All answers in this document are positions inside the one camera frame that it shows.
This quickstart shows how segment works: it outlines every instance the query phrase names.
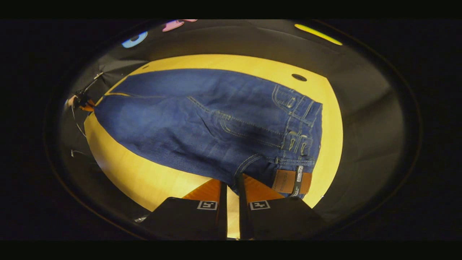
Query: black background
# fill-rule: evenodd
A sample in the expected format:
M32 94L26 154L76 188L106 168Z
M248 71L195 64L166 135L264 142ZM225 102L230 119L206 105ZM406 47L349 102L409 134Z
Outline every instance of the black background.
M132 240L78 204L51 173L43 148L45 106L70 64L142 20L2 20L1 175L3 240ZM424 142L401 190L341 240L460 240L462 51L460 20L373 19L325 23L367 44L408 81L420 105Z

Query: yellow table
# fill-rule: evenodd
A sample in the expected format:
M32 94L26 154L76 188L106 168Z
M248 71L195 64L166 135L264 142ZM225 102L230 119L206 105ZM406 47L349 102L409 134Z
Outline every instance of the yellow table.
M130 75L184 68L224 69L246 73L292 88L323 104L321 150L313 171L310 190L303 199L308 206L314 207L334 179L343 143L340 108L329 81L289 64L250 56L222 54L179 56L152 61ZM297 80L292 74L301 75L307 81ZM126 77L105 95L115 94L111 92L112 89L125 79ZM85 132L91 152L107 177L133 201L150 211L156 209L167 197L181 198L210 180L208 177L162 166L134 154L106 132L94 113L85 120ZM239 201L229 188L228 237L239 237Z

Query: blue denim jeans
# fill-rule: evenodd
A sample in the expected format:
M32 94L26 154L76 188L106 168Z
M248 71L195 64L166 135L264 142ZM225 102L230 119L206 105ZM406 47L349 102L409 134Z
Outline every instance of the blue denim jeans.
M236 193L238 174L271 187L278 169L311 173L319 154L322 104L255 76L155 71L129 76L112 93L129 96L104 96L95 115L118 143Z

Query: leather patch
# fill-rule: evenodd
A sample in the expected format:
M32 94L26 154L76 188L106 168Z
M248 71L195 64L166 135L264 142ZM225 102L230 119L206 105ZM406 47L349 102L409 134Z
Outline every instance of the leather patch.
M295 184L296 175L297 172L295 171L278 170L276 172L276 178L274 178L272 189L280 193L291 194ZM308 193L308 190L310 190L311 177L311 173L303 173L300 194L306 194Z

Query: jeans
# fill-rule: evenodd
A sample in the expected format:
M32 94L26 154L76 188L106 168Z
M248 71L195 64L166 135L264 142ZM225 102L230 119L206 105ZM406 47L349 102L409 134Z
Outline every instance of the jeans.
M175 69L129 76L111 92L124 95L104 96L95 115L118 143L237 194L239 174L271 187L278 169L311 173L319 154L322 104L262 78Z

